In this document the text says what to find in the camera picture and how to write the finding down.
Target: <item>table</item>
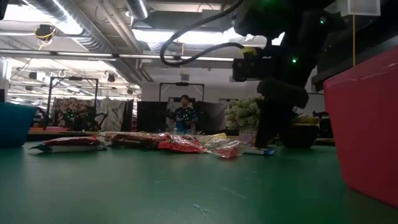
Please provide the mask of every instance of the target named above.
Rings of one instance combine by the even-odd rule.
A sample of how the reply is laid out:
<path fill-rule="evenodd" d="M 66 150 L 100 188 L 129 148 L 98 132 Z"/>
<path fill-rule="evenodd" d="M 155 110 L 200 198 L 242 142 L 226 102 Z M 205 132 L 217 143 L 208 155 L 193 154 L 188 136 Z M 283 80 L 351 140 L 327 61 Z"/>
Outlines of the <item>table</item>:
<path fill-rule="evenodd" d="M 0 149 L 1 223 L 398 223 L 398 210 L 344 185 L 330 146 L 223 160 L 34 144 Z"/>

